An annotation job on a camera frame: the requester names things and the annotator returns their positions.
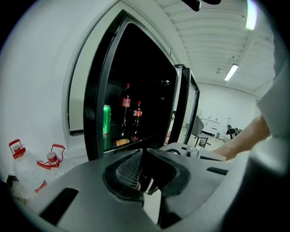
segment white ceiling panel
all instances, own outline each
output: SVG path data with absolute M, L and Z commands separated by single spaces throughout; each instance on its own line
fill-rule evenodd
M 272 82 L 274 71 L 273 32 L 258 10 L 256 28 L 246 29 L 247 1 L 222 0 L 219 5 L 201 1 L 199 12 L 181 0 L 156 0 L 169 17 L 187 51 L 198 82 L 224 85 L 261 94 Z M 236 73 L 224 81 L 232 65 Z

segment mesh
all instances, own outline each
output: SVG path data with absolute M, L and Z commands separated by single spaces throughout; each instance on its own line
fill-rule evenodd
M 137 153 L 122 163 L 116 170 L 117 178 L 126 186 L 136 189 L 141 167 L 142 152 Z

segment soda can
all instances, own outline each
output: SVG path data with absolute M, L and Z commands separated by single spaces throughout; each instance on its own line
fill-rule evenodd
M 104 105 L 104 118 L 103 118 L 103 134 L 110 132 L 111 127 L 111 107 Z
M 130 143 L 128 139 L 117 140 L 114 142 L 114 147 L 122 146 L 127 143 Z

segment bottle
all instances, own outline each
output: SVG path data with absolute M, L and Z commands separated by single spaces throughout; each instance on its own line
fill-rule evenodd
M 47 184 L 53 183 L 75 166 L 74 163 L 68 159 L 62 157 L 62 160 L 60 160 L 54 151 L 49 152 L 46 158 L 48 159 L 48 165 L 50 167 L 50 169 L 46 170 L 45 180 Z
M 16 145 L 13 147 L 14 153 L 21 151 L 22 147 Z M 45 181 L 46 172 L 36 165 L 35 156 L 28 150 L 23 154 L 14 157 L 13 171 L 19 182 L 27 189 L 38 193 L 47 186 Z
M 137 136 L 139 134 L 140 118 L 142 117 L 142 110 L 140 108 L 141 101 L 137 102 L 136 109 L 133 110 L 133 124 L 131 128 L 131 136 Z
M 130 84 L 126 84 L 126 89 L 120 95 L 120 106 L 118 116 L 118 127 L 121 130 L 121 136 L 124 137 L 127 129 L 126 119 L 131 104 Z

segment red bottle cap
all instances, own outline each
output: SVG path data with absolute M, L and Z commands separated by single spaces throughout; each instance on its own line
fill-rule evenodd
M 22 148 L 19 144 L 16 144 L 14 147 L 13 147 L 13 151 L 16 153 L 18 151 L 20 151 Z
M 49 152 L 47 155 L 46 155 L 46 158 L 48 159 L 48 161 L 50 163 L 54 163 L 58 160 L 58 157 L 56 155 L 56 153 L 54 151 L 51 151 Z

